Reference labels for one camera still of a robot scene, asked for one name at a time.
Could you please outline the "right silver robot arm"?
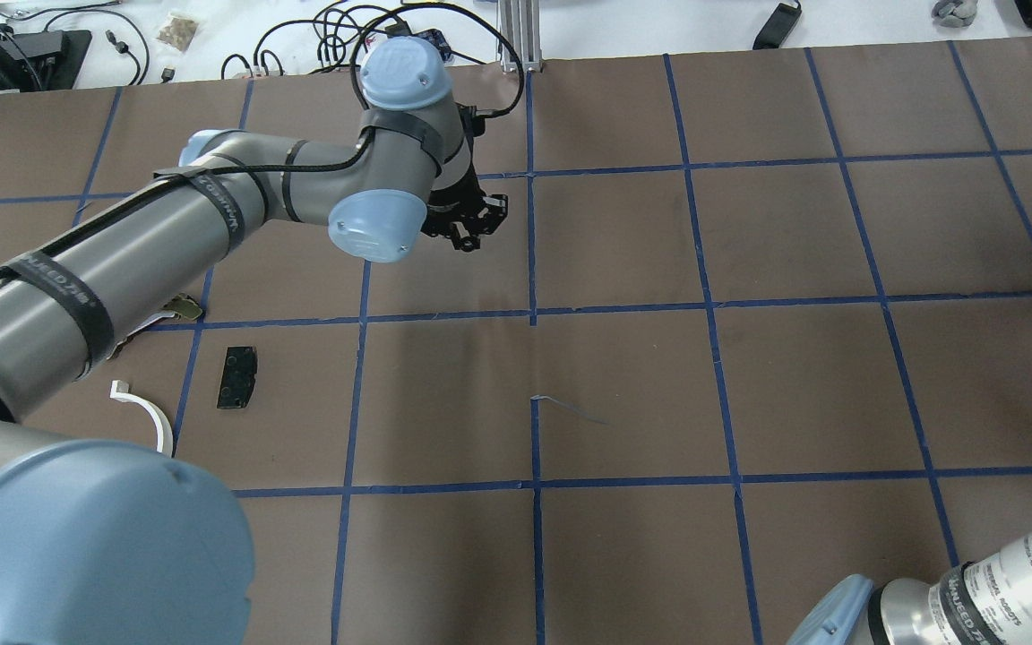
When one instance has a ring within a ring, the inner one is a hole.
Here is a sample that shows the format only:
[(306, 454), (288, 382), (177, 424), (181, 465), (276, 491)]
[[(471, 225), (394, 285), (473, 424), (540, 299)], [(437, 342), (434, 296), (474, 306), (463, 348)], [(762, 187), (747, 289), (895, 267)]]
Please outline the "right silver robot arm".
[(937, 582), (841, 580), (791, 644), (1032, 644), (1032, 531)]

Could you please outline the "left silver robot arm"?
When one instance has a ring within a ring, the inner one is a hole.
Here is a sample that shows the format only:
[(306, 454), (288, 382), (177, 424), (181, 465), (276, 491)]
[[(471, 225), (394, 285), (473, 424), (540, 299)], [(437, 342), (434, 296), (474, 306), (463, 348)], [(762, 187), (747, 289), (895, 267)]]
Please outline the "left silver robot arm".
[(167, 446), (26, 427), (34, 409), (271, 221), (324, 226), (369, 262), (419, 234), (469, 252), (498, 228), (507, 200), (472, 152), (505, 110), (456, 101), (415, 36), (349, 77), (355, 146), (197, 132), (174, 168), (0, 266), (0, 644), (240, 644), (251, 614), (254, 540), (225, 483)]

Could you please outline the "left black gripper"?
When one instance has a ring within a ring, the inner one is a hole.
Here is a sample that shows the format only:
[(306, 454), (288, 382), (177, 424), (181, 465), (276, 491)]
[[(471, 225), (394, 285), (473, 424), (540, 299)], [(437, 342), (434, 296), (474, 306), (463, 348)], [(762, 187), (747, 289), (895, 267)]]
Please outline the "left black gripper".
[(442, 164), (433, 191), (426, 200), (423, 233), (447, 236), (459, 252), (480, 248), (480, 236), (491, 236), (505, 222), (509, 199), (505, 194), (484, 194), (479, 186), (470, 143), (460, 144)]

